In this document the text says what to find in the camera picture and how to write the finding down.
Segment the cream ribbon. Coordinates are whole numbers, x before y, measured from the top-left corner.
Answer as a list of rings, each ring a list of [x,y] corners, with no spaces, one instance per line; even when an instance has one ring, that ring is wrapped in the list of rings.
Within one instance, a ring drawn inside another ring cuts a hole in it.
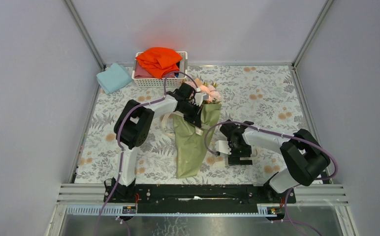
[[[161,130],[163,131],[163,133],[166,136],[168,136],[170,138],[173,138],[173,139],[175,139],[174,123],[173,123],[173,116],[174,115],[178,115],[178,114],[176,114],[176,113],[168,113],[168,114],[164,115],[163,118],[162,118],[162,121],[160,123]],[[209,143],[207,142],[207,140],[204,140],[204,141],[205,141],[205,146],[207,147],[209,145]]]

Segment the pink fake flower stem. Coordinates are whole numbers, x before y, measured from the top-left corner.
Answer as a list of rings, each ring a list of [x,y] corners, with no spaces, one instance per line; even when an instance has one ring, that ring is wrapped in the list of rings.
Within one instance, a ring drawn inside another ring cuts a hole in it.
[[[207,94],[211,94],[212,92],[215,92],[216,91],[216,88],[213,86],[213,85],[203,85],[201,84],[199,87],[201,92],[204,92],[204,93],[207,93]]]
[[[219,104],[222,101],[220,93],[216,90],[208,93],[208,99],[206,100],[207,104]]]

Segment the green and orange wrapping paper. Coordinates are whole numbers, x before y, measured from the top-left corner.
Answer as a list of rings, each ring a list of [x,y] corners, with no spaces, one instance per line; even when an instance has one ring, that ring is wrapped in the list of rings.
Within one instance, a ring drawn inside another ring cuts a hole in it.
[[[188,123],[183,117],[174,115],[174,134],[177,148],[176,178],[196,176],[207,153],[205,141],[211,142],[214,130],[206,135],[207,130],[218,123],[221,104],[205,104],[200,119],[202,127]]]

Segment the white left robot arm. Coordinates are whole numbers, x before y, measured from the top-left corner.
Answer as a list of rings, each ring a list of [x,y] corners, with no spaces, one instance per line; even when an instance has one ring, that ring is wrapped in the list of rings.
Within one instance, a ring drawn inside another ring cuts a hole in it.
[[[177,113],[190,125],[201,128],[203,101],[208,97],[209,95],[199,88],[184,83],[174,91],[167,91],[164,97],[158,100],[147,103],[133,99],[128,101],[114,127],[121,148],[116,182],[126,187],[134,183],[137,153],[148,137],[154,118]]]

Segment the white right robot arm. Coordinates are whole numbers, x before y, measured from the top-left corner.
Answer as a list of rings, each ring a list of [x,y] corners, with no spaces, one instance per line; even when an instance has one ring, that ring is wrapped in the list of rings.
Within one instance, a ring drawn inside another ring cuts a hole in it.
[[[215,151],[226,154],[229,165],[252,164],[249,158],[253,147],[262,147],[283,157],[286,168],[274,174],[265,184],[276,193],[283,193],[297,185],[311,185],[331,163],[329,155],[305,129],[286,135],[255,127],[250,121],[228,120],[221,123],[220,132],[226,140],[215,142]]]

